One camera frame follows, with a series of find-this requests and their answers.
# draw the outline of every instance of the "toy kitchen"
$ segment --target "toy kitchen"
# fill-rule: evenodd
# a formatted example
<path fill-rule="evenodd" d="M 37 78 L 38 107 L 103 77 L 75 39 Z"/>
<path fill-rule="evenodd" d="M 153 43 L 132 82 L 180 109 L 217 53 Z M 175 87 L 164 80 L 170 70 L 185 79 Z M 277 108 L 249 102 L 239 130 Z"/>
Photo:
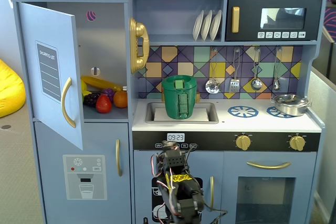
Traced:
<path fill-rule="evenodd" d="M 45 223 L 308 224 L 325 4 L 13 0 Z M 175 151 L 207 206 L 196 222 L 171 221 L 158 166 Z"/>

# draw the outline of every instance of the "backsplash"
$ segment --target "backsplash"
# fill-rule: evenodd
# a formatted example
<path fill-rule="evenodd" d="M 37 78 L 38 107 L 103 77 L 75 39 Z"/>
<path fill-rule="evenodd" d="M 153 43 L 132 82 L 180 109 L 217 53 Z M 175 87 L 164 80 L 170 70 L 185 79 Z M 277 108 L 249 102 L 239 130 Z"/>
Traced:
<path fill-rule="evenodd" d="M 301 67 L 302 46 L 282 47 L 282 63 L 279 67 L 280 90 L 272 89 L 275 75 L 274 60 L 276 46 L 261 46 L 258 78 L 263 82 L 259 91 L 251 88 L 254 78 L 253 46 L 240 48 L 240 65 L 237 78 L 240 80 L 240 92 L 229 93 L 229 83 L 234 78 L 234 48 L 216 47 L 218 53 L 210 56 L 211 47 L 161 46 L 151 47 L 146 67 L 136 73 L 139 98 L 161 98 L 162 80 L 168 76 L 185 74 L 197 80 L 197 91 L 202 99 L 270 99 L 271 94 L 296 93 Z M 205 83 L 212 77 L 211 57 L 215 68 L 215 79 L 221 83 L 220 92 L 209 94 Z M 236 54 L 235 66 L 238 65 Z"/>

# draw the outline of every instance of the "white countertop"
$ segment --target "white countertop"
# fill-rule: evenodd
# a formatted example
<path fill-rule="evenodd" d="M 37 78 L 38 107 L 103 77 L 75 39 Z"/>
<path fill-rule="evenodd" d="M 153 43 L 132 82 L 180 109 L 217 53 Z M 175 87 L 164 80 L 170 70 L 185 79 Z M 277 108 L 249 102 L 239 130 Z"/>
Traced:
<path fill-rule="evenodd" d="M 274 104 L 269 100 L 201 100 L 201 103 L 213 103 L 215 105 L 219 123 L 146 123 L 145 115 L 147 104 L 150 102 L 161 102 L 160 99 L 139 99 L 137 110 L 135 112 L 133 121 L 133 131 L 222 131 L 222 132 L 293 132 L 293 133 L 320 133 L 321 128 L 310 117 L 308 113 L 303 116 L 283 118 L 272 116 L 267 113 L 269 107 Z M 228 112 L 231 107 L 247 106 L 252 107 L 258 111 L 243 107 L 243 110 L 238 107 L 231 110 L 233 114 L 239 112 L 249 112 L 245 116 L 251 117 L 237 117 Z"/>

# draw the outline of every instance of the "oven window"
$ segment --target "oven window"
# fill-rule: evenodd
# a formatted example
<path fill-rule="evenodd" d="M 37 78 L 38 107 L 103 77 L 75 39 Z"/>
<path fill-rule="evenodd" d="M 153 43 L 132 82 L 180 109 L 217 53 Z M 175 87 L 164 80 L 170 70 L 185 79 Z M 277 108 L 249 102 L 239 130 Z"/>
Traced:
<path fill-rule="evenodd" d="M 305 8 L 263 8 L 260 29 L 303 29 Z"/>
<path fill-rule="evenodd" d="M 295 178 L 239 177 L 236 224 L 288 224 Z"/>

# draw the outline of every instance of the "door handle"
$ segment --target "door handle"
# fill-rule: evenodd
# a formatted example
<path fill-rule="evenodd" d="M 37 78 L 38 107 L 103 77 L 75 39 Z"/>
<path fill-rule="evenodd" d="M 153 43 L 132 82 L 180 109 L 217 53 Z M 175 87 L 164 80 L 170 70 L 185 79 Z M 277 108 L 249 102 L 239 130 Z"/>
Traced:
<path fill-rule="evenodd" d="M 122 172 L 121 172 L 121 167 L 120 167 L 120 140 L 119 139 L 117 139 L 117 141 L 116 141 L 116 149 L 115 149 L 115 161 L 116 161 L 116 163 L 117 163 L 117 170 L 118 170 L 118 175 L 119 175 L 119 177 L 121 177 L 121 175 L 122 175 Z"/>
<path fill-rule="evenodd" d="M 72 120 L 66 109 L 65 109 L 65 96 L 67 95 L 67 92 L 69 90 L 71 86 L 71 77 L 68 78 L 67 82 L 65 83 L 64 87 L 63 87 L 63 91 L 62 91 L 62 95 L 61 95 L 61 108 L 62 108 L 62 113 L 63 116 L 65 118 L 65 120 L 67 120 L 67 122 L 74 128 L 76 128 L 76 123 L 74 122 L 74 120 Z"/>
<path fill-rule="evenodd" d="M 260 169 L 282 169 L 282 168 L 286 168 L 287 166 L 290 166 L 292 163 L 291 162 L 285 162 L 281 165 L 275 165 L 275 166 L 268 166 L 268 165 L 260 165 L 258 163 L 255 162 L 247 162 L 248 165 L 253 166 L 253 167 L 257 167 Z"/>
<path fill-rule="evenodd" d="M 240 15 L 240 8 L 235 6 L 232 8 L 232 32 L 237 33 L 239 32 L 239 15 Z"/>
<path fill-rule="evenodd" d="M 150 49 L 149 36 L 143 23 L 136 22 L 133 18 L 130 21 L 131 36 L 131 72 L 135 73 L 144 68 L 147 63 Z M 138 56 L 138 38 L 143 38 L 142 56 Z"/>
<path fill-rule="evenodd" d="M 210 206 L 214 208 L 214 201 L 215 201 L 215 180 L 214 176 L 210 177 L 210 187 L 211 187 L 211 201 Z"/>

